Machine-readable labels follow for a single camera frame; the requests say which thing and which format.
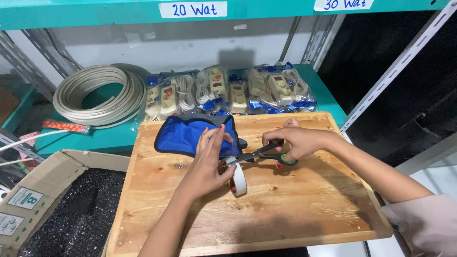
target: pink sleeve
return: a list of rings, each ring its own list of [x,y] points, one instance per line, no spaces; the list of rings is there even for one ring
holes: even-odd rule
[[[399,227],[412,256],[457,256],[457,203],[450,195],[394,203],[381,211]]]

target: scissors handle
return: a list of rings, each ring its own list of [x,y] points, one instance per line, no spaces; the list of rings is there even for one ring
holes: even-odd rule
[[[274,159],[274,160],[277,160],[278,162],[284,164],[284,165],[288,165],[288,166],[293,166],[295,164],[298,163],[298,160],[295,160],[295,161],[285,161],[283,160],[282,158],[285,156],[286,154],[264,154],[264,155],[260,155],[259,158],[261,159]]]
[[[277,143],[273,143],[273,141],[269,141],[266,146],[260,147],[257,149],[257,152],[263,153],[271,149],[275,149],[276,147],[283,146],[284,145],[284,139],[279,139]]]

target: black scissors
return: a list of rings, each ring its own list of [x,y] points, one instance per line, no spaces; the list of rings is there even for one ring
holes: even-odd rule
[[[293,166],[293,165],[297,164],[298,160],[295,160],[295,161],[285,161],[285,160],[283,160],[282,158],[286,154],[262,154],[263,152],[266,152],[268,150],[271,150],[271,149],[274,149],[276,147],[283,146],[283,145],[284,145],[284,140],[283,139],[279,139],[279,141],[277,143],[273,143],[270,140],[266,146],[257,149],[253,153],[229,155],[229,156],[235,157],[236,160],[234,160],[234,161],[232,161],[230,163],[227,163],[223,167],[227,167],[227,166],[239,163],[241,161],[254,162],[254,158],[274,159],[274,160],[279,161],[282,164],[289,165],[289,166]]]

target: wood grain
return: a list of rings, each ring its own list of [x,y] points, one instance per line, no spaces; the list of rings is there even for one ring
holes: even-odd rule
[[[260,148],[262,134],[297,118],[304,128],[340,133],[328,112],[235,117],[244,152]],[[133,149],[107,256],[137,256],[192,158],[162,154],[154,140],[162,122],[143,123]],[[284,152],[289,148],[286,143]],[[197,200],[188,216],[180,256],[258,251],[386,238],[392,229],[378,212],[371,188],[336,157],[318,151],[295,166],[274,160],[242,162],[248,192],[235,198],[223,187]]]

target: white tape roll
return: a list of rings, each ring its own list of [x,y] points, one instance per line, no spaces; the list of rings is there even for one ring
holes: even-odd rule
[[[223,159],[225,163],[230,163],[234,160],[236,160],[235,157],[227,157]],[[247,192],[246,179],[244,178],[243,170],[241,169],[239,163],[236,164],[235,175],[227,184],[234,196],[239,196]]]

